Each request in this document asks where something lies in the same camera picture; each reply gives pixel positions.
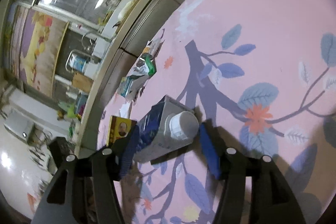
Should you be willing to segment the white tissue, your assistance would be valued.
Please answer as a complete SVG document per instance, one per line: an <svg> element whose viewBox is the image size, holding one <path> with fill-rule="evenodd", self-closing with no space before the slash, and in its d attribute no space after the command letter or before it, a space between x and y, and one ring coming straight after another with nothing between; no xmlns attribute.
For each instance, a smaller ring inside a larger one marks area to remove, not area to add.
<svg viewBox="0 0 336 224"><path fill-rule="evenodd" d="M132 106L133 106L133 102L131 102L131 101L125 102L119 110L120 117L129 119L130 114L131 114Z"/></svg>

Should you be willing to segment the pink floral tablecloth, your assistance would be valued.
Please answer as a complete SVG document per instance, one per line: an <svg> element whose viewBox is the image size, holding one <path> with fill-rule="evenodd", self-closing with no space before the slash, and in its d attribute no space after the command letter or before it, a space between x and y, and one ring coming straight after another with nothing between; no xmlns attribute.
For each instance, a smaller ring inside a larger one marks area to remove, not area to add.
<svg viewBox="0 0 336 224"><path fill-rule="evenodd" d="M335 196L335 0L185 0L156 38L131 119L171 96L226 145L273 157L316 223Z"/></svg>

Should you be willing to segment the colourful patterned curtain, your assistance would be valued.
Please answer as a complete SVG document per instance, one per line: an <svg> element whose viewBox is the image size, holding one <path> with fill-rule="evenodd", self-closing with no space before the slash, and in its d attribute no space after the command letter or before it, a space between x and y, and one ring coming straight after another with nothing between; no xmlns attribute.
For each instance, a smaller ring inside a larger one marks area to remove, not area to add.
<svg viewBox="0 0 336 224"><path fill-rule="evenodd" d="M3 36L3 65L12 75L51 97L56 64L68 22L11 5Z"/></svg>

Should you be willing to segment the chrome sink faucet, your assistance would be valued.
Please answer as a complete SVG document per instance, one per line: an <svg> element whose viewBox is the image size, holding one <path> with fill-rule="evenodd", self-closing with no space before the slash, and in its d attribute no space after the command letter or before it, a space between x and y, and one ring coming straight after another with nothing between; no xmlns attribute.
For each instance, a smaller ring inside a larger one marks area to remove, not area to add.
<svg viewBox="0 0 336 224"><path fill-rule="evenodd" d="M99 65L111 42L111 39L96 32L86 32L80 40L83 50L74 49L69 53L65 64L66 71L84 74L90 64Z"/></svg>

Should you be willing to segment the blue milk carton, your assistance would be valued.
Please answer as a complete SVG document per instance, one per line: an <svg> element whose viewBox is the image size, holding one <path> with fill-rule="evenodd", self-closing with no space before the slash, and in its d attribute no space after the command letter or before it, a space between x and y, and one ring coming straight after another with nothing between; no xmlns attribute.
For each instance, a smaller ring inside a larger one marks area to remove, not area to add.
<svg viewBox="0 0 336 224"><path fill-rule="evenodd" d="M194 141L199 121L194 111L164 96L137 123L139 139L134 161L145 163L160 158Z"/></svg>

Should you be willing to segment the blue white tissue pack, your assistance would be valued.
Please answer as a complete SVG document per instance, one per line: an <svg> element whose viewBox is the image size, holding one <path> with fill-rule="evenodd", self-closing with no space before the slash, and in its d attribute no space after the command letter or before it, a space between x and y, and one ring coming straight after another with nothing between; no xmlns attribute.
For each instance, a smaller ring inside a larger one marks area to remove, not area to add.
<svg viewBox="0 0 336 224"><path fill-rule="evenodd" d="M149 79L148 75L144 76L126 76L121 79L120 85L117 89L117 93L128 101L135 99L140 88Z"/></svg>

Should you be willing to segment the white green torn packet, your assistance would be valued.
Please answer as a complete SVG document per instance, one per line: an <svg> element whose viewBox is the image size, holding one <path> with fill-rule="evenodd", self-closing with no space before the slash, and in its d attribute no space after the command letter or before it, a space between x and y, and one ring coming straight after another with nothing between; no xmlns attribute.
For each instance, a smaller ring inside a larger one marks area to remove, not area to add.
<svg viewBox="0 0 336 224"><path fill-rule="evenodd" d="M143 49L135 67L132 69L131 74L135 76L153 76L156 73L156 67L154 65L155 57L161 46L162 39L157 38L147 43Z"/></svg>

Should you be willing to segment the yellow long box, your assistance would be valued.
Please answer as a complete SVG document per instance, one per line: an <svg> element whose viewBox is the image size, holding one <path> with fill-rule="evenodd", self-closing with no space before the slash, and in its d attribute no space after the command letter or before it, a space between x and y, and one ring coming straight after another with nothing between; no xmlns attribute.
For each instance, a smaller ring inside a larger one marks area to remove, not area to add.
<svg viewBox="0 0 336 224"><path fill-rule="evenodd" d="M106 145L109 146L110 144L114 144L116 140L125 138L136 123L136 121L128 118L111 116L108 125Z"/></svg>

